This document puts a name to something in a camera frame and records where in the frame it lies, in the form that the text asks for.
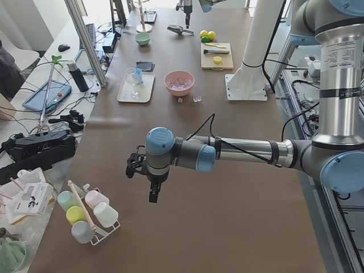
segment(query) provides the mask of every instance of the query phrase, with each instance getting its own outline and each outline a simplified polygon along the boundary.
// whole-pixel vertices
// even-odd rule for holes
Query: tray
[[[220,46],[226,46],[226,48],[217,48],[201,43],[201,68],[202,69],[212,69],[212,70],[224,70],[233,69],[233,55],[231,55],[230,43],[213,43]],[[204,54],[204,49],[221,49],[229,50],[229,54]],[[222,58],[221,64],[214,63],[214,57],[220,56]]]
[[[135,99],[131,97],[131,93],[133,92],[133,86],[125,80],[124,76],[117,97],[118,101],[142,104],[148,102],[152,95],[153,83],[154,72],[143,72],[143,82],[135,86],[135,90],[139,92],[139,98]]]

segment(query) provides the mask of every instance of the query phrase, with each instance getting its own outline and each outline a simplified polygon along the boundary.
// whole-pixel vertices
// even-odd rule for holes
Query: tablet
[[[24,101],[22,104],[23,107],[33,111],[42,111],[44,99],[46,97],[47,85],[48,81]],[[57,104],[59,104],[70,94],[71,90],[72,88],[69,84],[52,80],[47,104],[45,105],[45,112],[49,113],[52,111],[57,106]]]

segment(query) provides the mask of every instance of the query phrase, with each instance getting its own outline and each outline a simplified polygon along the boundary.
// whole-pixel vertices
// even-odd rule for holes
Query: green bowl
[[[135,41],[140,44],[141,46],[145,46],[150,41],[150,34],[147,32],[140,32],[136,34]]]

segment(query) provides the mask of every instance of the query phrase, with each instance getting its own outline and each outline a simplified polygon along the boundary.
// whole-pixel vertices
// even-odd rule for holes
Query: keyboard
[[[96,29],[95,29],[95,24],[86,24],[85,25],[87,33],[90,36],[91,39],[91,43],[93,45],[94,48],[96,48]],[[84,46],[82,44],[82,41],[80,39],[80,49],[84,49]]]

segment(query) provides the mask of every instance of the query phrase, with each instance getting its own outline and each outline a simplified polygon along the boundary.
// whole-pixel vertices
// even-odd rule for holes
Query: pink cup
[[[85,196],[85,202],[91,209],[94,209],[97,204],[104,202],[109,204],[109,199],[98,191],[89,191]]]

